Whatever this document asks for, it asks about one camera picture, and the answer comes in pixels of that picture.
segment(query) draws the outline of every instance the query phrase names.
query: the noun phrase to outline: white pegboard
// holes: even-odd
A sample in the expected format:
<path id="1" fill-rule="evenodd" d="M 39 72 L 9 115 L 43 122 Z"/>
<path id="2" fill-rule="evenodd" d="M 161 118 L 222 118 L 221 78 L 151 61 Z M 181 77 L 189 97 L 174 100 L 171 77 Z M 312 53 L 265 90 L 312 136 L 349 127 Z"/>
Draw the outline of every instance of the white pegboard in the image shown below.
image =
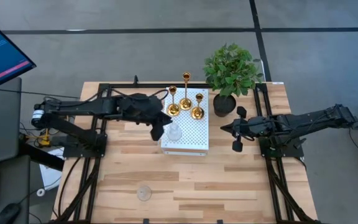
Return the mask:
<path id="1" fill-rule="evenodd" d="M 200 107 L 204 109 L 203 119 L 193 119 L 191 110 L 197 106 L 196 95 L 201 93 L 204 98 L 200 103 Z M 180 100 L 185 97 L 185 89 L 177 88 L 175 94 L 175 103 L 179 104 Z M 180 110 L 178 116 L 172 116 L 172 121 L 179 125 L 182 131 L 182 137 L 177 141 L 171 141 L 166 134 L 161 138 L 161 147 L 169 149 L 209 149 L 209 131 L 208 131 L 208 89 L 187 89 L 187 98 L 191 100 L 192 106 L 190 110 Z M 172 95 L 169 94 L 165 99 L 164 113 L 167 107 L 172 103 Z M 164 126 L 167 132 L 169 125 Z"/>

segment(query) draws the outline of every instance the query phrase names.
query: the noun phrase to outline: floor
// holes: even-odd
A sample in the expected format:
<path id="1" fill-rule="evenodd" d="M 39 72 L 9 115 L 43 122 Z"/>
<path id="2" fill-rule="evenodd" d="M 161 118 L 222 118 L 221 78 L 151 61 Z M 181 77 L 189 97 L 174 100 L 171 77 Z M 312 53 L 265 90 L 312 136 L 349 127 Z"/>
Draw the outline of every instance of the floor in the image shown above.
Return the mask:
<path id="1" fill-rule="evenodd" d="M 134 75 L 179 81 L 185 70 L 202 81 L 203 59 L 235 42 L 265 62 L 267 80 L 285 82 L 294 114 L 342 103 L 358 117 L 354 0 L 0 0 L 0 29 L 38 65 L 22 76 L 25 91 L 79 96 L 85 81 L 130 81 Z M 41 101 L 22 96 L 26 126 Z M 352 134 L 358 143 L 358 131 Z M 347 131 L 326 129 L 307 139 L 319 219 L 358 223 L 358 150 Z M 32 188 L 40 184 L 33 164 Z M 43 222 L 55 194 L 31 198 L 30 211 Z"/>

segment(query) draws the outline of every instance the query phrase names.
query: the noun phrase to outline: computer mouse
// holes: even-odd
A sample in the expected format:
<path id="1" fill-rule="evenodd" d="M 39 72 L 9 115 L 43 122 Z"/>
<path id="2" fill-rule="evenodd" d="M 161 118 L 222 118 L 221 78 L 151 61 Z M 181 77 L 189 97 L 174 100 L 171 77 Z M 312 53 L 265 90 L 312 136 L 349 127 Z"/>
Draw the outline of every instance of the computer mouse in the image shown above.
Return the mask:
<path id="1" fill-rule="evenodd" d="M 0 224 L 12 224 L 18 214 L 21 206 L 18 203 L 10 203 L 0 212 Z"/>

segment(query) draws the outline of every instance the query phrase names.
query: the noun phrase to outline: white perforated box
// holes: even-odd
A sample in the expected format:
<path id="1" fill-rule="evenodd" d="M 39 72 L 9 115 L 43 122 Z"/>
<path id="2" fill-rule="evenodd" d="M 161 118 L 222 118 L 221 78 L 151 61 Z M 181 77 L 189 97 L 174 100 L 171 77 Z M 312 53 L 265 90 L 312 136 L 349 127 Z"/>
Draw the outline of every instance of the white perforated box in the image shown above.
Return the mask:
<path id="1" fill-rule="evenodd" d="M 197 106 L 196 95 L 201 93 L 204 98 L 200 107 L 204 109 L 204 117 L 200 120 L 191 117 L 191 110 Z M 175 103 L 179 103 L 185 97 L 185 89 L 177 88 L 175 94 Z M 178 116 L 172 116 L 173 122 L 179 125 L 182 130 L 182 137 L 177 141 L 171 141 L 166 134 L 161 138 L 161 148 L 165 154 L 185 154 L 192 156 L 205 156 L 209 149 L 209 132 L 208 132 L 208 90 L 207 89 L 187 89 L 187 98 L 192 102 L 190 110 L 181 110 Z M 172 103 L 172 95 L 165 99 L 164 113 L 167 107 Z"/>

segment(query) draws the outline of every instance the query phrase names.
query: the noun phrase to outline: potted plant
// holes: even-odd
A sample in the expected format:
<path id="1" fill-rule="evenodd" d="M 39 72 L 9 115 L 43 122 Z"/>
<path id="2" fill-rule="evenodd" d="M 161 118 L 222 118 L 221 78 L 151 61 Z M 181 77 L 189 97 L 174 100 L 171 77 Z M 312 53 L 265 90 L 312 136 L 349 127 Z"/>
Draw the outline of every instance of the potted plant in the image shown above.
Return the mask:
<path id="1" fill-rule="evenodd" d="M 215 114 L 224 117 L 236 107 L 236 99 L 232 93 L 240 96 L 247 95 L 248 89 L 255 88 L 255 81 L 261 82 L 262 73 L 252 62 L 248 50 L 238 47 L 236 44 L 223 45 L 214 55 L 205 59 L 204 72 L 206 83 L 212 90 L 221 90 L 214 97 L 213 105 Z"/>

